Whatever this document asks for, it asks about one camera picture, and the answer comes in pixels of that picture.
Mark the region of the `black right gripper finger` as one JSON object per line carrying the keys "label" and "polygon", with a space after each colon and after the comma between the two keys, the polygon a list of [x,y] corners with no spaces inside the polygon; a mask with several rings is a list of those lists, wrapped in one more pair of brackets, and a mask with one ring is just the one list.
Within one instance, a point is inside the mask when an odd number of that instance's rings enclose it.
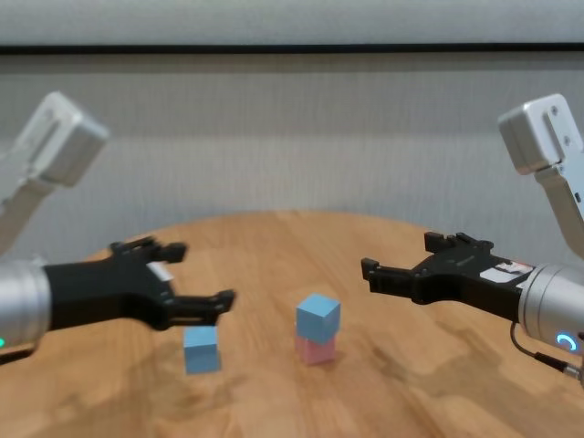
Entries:
{"label": "black right gripper finger", "polygon": [[494,248],[491,241],[475,239],[465,233],[442,235],[426,232],[423,239],[425,251],[434,255],[454,248],[466,248],[487,253],[490,253]]}
{"label": "black right gripper finger", "polygon": [[414,268],[382,266],[378,261],[370,258],[360,260],[362,277],[369,283],[372,293],[404,297],[411,301],[428,301],[428,291],[425,289],[425,278],[422,271],[423,263]]}

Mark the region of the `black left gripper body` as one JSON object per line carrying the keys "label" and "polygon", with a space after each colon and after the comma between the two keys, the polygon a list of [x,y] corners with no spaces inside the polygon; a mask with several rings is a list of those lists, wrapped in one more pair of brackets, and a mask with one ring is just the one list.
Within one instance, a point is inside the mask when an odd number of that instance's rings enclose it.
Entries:
{"label": "black left gripper body", "polygon": [[119,318],[163,331],[162,299],[168,280],[140,260],[110,255],[102,260],[44,267],[50,286],[51,331]]}

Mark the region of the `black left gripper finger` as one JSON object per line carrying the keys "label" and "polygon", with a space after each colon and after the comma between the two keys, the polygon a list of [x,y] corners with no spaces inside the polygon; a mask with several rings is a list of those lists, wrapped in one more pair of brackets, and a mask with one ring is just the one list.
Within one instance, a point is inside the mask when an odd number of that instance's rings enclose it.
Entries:
{"label": "black left gripper finger", "polygon": [[168,293],[162,299],[161,328],[215,326],[235,302],[236,293],[226,289],[211,296],[185,296]]}
{"label": "black left gripper finger", "polygon": [[144,264],[152,262],[181,263],[185,258],[187,249],[188,246],[184,243],[163,244],[153,236],[146,236],[129,242],[114,242],[109,245],[109,250],[113,256],[140,260]]}

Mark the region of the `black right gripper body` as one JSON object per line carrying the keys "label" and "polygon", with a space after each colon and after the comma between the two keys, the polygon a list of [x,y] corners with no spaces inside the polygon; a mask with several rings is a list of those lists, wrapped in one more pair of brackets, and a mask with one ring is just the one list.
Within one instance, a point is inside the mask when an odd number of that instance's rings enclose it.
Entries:
{"label": "black right gripper body", "polygon": [[447,250],[413,269],[412,301],[455,301],[517,322],[522,283],[534,269],[488,252]]}

